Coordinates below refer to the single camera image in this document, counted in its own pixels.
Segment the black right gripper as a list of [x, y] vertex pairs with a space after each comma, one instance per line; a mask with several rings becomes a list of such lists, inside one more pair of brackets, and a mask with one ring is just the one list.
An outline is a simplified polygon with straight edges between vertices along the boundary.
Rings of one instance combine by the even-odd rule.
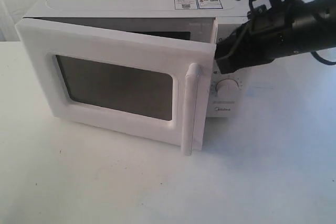
[[221, 74], [261, 66], [296, 53], [291, 6], [271, 8], [238, 26], [216, 44]]

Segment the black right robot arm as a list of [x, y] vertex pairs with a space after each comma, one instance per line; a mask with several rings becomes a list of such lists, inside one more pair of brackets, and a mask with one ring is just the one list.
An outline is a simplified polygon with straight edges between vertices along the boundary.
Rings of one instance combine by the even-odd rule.
[[320, 63], [334, 66], [318, 51], [335, 47], [335, 0], [296, 0], [287, 7], [251, 13], [246, 23], [216, 45], [220, 73], [266, 65], [275, 59], [310, 53]]

